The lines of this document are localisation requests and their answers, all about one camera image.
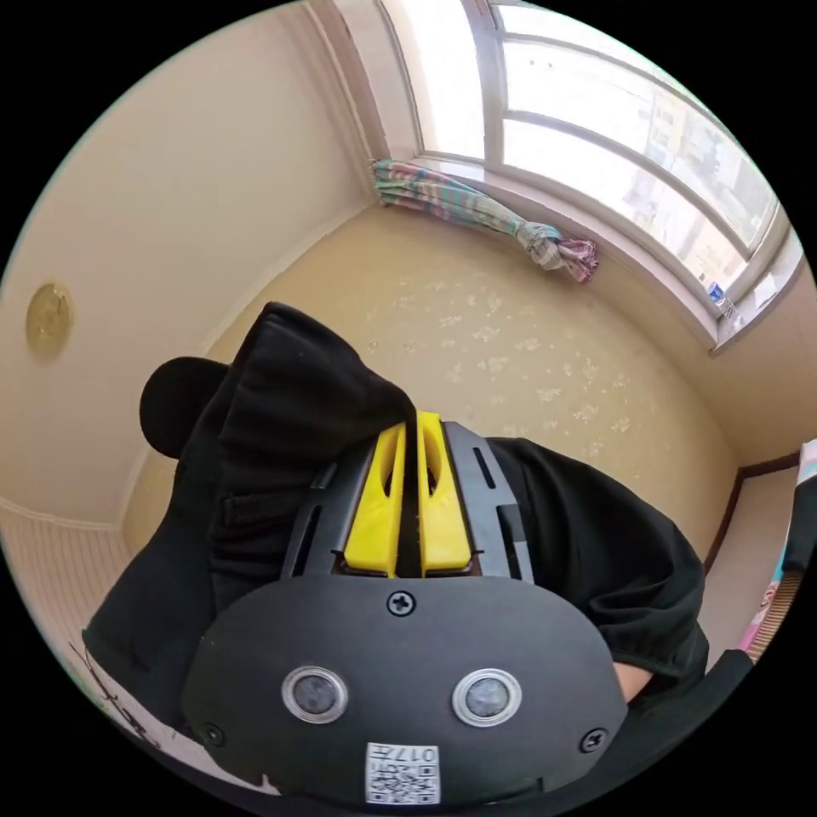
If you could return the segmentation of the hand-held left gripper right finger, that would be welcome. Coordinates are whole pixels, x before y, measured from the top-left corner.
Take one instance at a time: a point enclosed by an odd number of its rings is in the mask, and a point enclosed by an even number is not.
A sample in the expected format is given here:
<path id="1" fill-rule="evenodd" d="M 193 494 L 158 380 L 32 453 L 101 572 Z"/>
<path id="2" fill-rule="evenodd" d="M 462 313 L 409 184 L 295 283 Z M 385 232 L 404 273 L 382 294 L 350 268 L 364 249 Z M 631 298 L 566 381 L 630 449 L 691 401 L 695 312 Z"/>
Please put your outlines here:
<path id="1" fill-rule="evenodd" d="M 416 416 L 420 570 L 471 573 L 473 551 L 454 460 L 438 414 Z"/>

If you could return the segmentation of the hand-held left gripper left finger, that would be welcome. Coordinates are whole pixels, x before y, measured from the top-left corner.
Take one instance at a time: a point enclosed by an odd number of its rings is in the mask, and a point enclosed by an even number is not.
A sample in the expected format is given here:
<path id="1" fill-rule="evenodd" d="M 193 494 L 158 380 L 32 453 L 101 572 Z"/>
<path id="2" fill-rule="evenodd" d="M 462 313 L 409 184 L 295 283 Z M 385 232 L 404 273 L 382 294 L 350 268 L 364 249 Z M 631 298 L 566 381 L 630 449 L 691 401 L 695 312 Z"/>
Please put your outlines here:
<path id="1" fill-rule="evenodd" d="M 404 424 L 379 435 L 344 549 L 346 568 L 352 572 L 396 575 L 405 453 Z"/>

